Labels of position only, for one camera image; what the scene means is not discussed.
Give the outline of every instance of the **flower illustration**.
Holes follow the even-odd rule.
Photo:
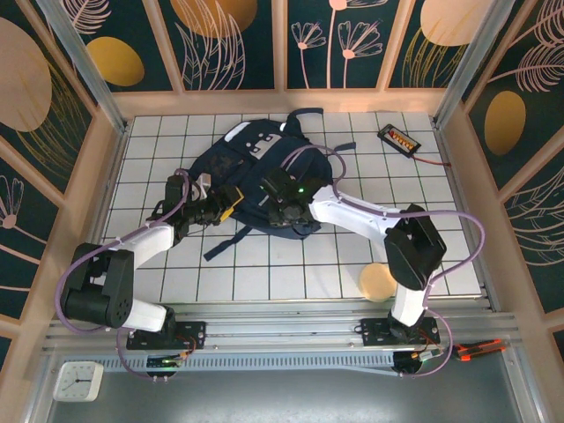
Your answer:
[[[21,201],[24,197],[24,183],[17,178],[13,178],[11,185],[8,183],[6,177],[2,174],[0,175],[0,229],[6,230],[16,230],[23,235],[40,242],[42,244],[47,244],[41,238],[28,233],[17,225],[18,223],[18,213],[21,206]],[[3,244],[0,244],[0,250],[15,257],[21,258],[28,261],[29,263],[39,264],[39,260],[28,256],[27,254],[20,253],[15,249],[11,249]],[[6,286],[0,286],[0,289],[11,289]],[[27,290],[27,288],[13,288],[12,291]]]
[[[308,75],[306,73],[306,64],[303,59],[303,50],[308,48],[321,47],[327,43],[327,39],[322,37],[323,30],[318,23],[307,23],[301,26],[300,22],[292,24],[292,35],[300,49],[301,71],[306,88],[309,89]]]
[[[24,196],[24,183],[14,178],[10,184],[0,175],[0,227],[12,229],[16,226],[21,199]]]
[[[367,57],[382,53],[382,43],[378,42],[380,21],[374,24],[358,23],[351,32],[351,22],[338,25],[338,40],[345,58],[343,70],[343,88],[346,88],[346,70],[348,61],[357,57]]]
[[[329,0],[332,9],[329,23],[329,42],[327,47],[327,88],[331,88],[331,47],[333,45],[333,28],[335,27],[335,15],[338,11],[345,9],[360,9],[363,7],[382,6],[388,0]]]

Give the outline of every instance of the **navy backpack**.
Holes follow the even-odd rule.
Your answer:
[[[196,180],[202,173],[211,175],[211,187],[220,185],[237,186],[244,199],[237,204],[231,217],[245,227],[231,240],[221,242],[216,248],[204,254],[211,260],[217,254],[234,245],[252,229],[265,234],[288,239],[304,239],[319,230],[321,225],[313,222],[305,225],[272,226],[269,222],[268,197],[260,188],[259,182],[274,167],[294,150],[310,145],[301,131],[297,115],[305,113],[322,114],[322,108],[302,108],[294,110],[286,122],[270,119],[257,119],[242,122],[196,159],[189,175]],[[341,145],[339,150],[353,148]],[[301,182],[310,178],[320,178],[332,183],[331,165],[325,154],[317,149],[309,149],[288,169],[290,175]]]

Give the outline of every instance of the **analog clock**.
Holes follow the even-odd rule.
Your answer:
[[[53,398],[55,401],[88,402],[98,396],[104,366],[94,361],[64,363],[57,376]]]

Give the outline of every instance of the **floral wallpaper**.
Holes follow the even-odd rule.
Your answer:
[[[544,311],[564,308],[564,150],[505,208]]]
[[[20,318],[57,211],[0,159],[0,315]]]
[[[501,189],[564,125],[564,2],[538,0],[470,110]]]
[[[394,0],[290,0],[288,89],[374,88],[397,5]]]

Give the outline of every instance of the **leaf illustration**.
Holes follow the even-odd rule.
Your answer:
[[[517,84],[529,93],[549,93],[550,87],[557,85],[564,77],[564,43],[557,46],[538,44],[531,48],[515,70],[502,73],[488,82],[516,75]]]
[[[534,31],[537,40],[545,46],[564,42],[564,0],[545,0]]]
[[[181,0],[188,30],[176,24],[184,44],[182,78],[189,90],[238,89],[245,76],[245,48],[241,31],[231,15],[216,2],[214,16],[203,0]]]
[[[74,29],[78,33],[94,34],[111,14],[109,0],[62,0]]]

